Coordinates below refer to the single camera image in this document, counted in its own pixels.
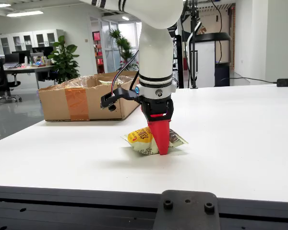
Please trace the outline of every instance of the snack bag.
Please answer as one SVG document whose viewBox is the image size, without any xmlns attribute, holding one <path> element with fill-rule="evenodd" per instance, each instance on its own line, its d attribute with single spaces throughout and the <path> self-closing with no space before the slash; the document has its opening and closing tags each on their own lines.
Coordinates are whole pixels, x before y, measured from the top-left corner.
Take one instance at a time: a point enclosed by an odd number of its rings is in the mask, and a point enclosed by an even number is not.
<svg viewBox="0 0 288 230">
<path fill-rule="evenodd" d="M 149 127 L 136 130 L 122 138 L 127 141 L 134 150 L 142 154 L 153 155 L 159 153 L 156 141 Z M 170 129 L 168 148 L 175 148 L 183 144 L 188 144 L 188 142 Z"/>
</svg>

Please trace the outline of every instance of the potted plant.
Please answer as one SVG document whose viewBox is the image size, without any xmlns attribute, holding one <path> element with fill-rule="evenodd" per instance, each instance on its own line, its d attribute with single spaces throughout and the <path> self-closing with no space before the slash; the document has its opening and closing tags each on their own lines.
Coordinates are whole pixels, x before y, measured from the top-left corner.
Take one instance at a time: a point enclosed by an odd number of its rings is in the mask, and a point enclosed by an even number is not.
<svg viewBox="0 0 288 230">
<path fill-rule="evenodd" d="M 74 58 L 79 57 L 74 52 L 77 50 L 75 45 L 65 45 L 65 36 L 60 36 L 58 42 L 53 44 L 54 50 L 48 56 L 55 61 L 53 70 L 57 72 L 56 81 L 61 84 L 70 79 L 79 77 L 79 70 L 76 68 L 78 62 Z"/>
<path fill-rule="evenodd" d="M 111 30 L 110 36 L 115 39 L 115 42 L 117 44 L 117 47 L 119 48 L 120 56 L 122 57 L 123 61 L 120 62 L 120 69 L 128 62 L 129 59 L 131 59 L 134 55 L 134 53 L 131 50 L 131 44 L 130 42 L 121 35 L 120 30 Z M 139 62 L 136 63 L 130 63 L 126 69 L 130 70 L 132 68 L 133 70 L 138 70 Z"/>
</svg>

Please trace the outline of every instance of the metal bracket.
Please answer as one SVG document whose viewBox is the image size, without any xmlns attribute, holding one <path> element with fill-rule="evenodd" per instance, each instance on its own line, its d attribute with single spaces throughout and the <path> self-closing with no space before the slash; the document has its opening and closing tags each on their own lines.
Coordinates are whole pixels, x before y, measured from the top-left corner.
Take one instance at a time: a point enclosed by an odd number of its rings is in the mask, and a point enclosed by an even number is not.
<svg viewBox="0 0 288 230">
<path fill-rule="evenodd" d="M 153 230 L 220 230 L 217 197 L 212 193 L 162 193 Z"/>
</svg>

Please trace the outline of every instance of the table surface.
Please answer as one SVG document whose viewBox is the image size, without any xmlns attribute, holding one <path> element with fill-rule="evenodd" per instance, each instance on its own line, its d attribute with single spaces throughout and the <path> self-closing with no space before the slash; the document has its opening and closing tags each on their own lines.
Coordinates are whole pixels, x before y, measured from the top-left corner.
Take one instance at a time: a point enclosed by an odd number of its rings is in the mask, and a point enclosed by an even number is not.
<svg viewBox="0 0 288 230">
<path fill-rule="evenodd" d="M 143 156 L 120 136 L 146 127 L 140 108 L 124 121 L 42 121 L 0 141 L 0 185 L 288 201 L 288 88 L 178 90 L 171 128 L 189 144 Z"/>
<path fill-rule="evenodd" d="M 27 68 L 13 68 L 13 69 L 4 69 L 5 72 L 13 72 L 13 73 L 17 73 L 17 72 L 32 72 L 34 73 L 36 70 L 44 70 L 46 71 L 46 69 L 51 69 L 53 66 L 28 66 Z"/>
</svg>

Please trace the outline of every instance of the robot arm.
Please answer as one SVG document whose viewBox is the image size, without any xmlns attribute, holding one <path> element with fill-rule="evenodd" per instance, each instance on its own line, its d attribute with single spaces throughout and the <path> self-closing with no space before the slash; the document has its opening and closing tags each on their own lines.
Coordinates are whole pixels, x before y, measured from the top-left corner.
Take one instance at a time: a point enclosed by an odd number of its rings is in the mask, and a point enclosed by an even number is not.
<svg viewBox="0 0 288 230">
<path fill-rule="evenodd" d="M 115 110 L 119 98 L 141 104 L 160 155 L 169 146 L 169 123 L 176 90 L 173 83 L 173 41 L 167 28 L 175 24 L 183 9 L 183 0 L 81 0 L 107 10 L 128 12 L 142 20 L 139 42 L 140 84 L 135 91 L 116 89 L 101 98 L 101 107 Z"/>
<path fill-rule="evenodd" d="M 156 29 L 174 25 L 183 9 L 182 0 L 81 0 L 106 10 L 124 11 Z"/>
</svg>

